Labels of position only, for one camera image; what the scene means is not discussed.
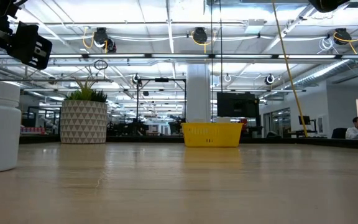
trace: white shirt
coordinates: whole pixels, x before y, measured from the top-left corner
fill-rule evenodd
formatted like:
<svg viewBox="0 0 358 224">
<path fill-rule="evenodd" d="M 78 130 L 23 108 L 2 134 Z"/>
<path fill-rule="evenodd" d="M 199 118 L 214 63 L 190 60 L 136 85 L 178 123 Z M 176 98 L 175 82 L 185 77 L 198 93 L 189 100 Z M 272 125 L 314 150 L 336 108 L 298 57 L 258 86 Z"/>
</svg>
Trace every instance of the white shirt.
<svg viewBox="0 0 358 224">
<path fill-rule="evenodd" d="M 356 127 L 348 128 L 346 131 L 346 139 L 358 140 L 358 129 Z"/>
</svg>

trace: potted plant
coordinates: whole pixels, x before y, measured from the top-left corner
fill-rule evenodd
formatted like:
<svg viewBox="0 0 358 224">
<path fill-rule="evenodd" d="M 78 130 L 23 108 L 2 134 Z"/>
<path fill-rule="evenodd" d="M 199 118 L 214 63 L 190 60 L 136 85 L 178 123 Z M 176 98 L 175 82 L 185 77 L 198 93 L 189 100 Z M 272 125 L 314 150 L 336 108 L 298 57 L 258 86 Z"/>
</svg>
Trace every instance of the potted plant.
<svg viewBox="0 0 358 224">
<path fill-rule="evenodd" d="M 68 144 L 100 144 L 106 142 L 107 95 L 91 87 L 96 80 L 87 77 L 84 84 L 76 79 L 81 90 L 68 95 L 63 102 L 60 140 Z"/>
</svg>

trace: black monitor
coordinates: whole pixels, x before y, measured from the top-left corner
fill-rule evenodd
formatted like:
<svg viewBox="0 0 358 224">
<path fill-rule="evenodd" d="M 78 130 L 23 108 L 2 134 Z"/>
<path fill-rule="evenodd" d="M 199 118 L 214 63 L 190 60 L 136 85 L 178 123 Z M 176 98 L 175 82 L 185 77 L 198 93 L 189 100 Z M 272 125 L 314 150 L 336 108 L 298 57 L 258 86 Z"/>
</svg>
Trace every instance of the black monitor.
<svg viewBox="0 0 358 224">
<path fill-rule="evenodd" d="M 256 118 L 259 99 L 250 93 L 218 93 L 218 116 Z"/>
<path fill-rule="evenodd" d="M 305 125 L 310 125 L 310 117 L 309 116 L 303 116 L 303 120 L 305 121 Z M 302 124 L 302 119 L 301 119 L 301 116 L 299 116 L 299 124 L 300 125 L 303 125 Z"/>
</svg>

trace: yellow plastic bin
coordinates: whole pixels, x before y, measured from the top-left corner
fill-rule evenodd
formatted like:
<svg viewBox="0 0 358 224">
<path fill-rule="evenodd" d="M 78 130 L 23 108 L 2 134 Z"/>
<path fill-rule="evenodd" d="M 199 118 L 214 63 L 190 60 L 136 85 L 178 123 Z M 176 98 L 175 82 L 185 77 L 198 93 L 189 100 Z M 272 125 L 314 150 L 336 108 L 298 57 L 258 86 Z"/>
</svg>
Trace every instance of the yellow plastic bin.
<svg viewBox="0 0 358 224">
<path fill-rule="evenodd" d="M 243 124 L 183 123 L 187 147 L 237 147 Z"/>
</svg>

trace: column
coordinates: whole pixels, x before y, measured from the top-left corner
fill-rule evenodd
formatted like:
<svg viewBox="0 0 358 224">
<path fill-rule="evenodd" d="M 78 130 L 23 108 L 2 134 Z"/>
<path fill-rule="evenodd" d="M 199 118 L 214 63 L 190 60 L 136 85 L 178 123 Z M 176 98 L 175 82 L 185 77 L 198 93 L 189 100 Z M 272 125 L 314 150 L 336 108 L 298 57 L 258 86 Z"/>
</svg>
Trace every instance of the column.
<svg viewBox="0 0 358 224">
<path fill-rule="evenodd" d="M 187 66 L 186 118 L 190 123 L 211 122 L 211 94 L 208 64 Z"/>
</svg>

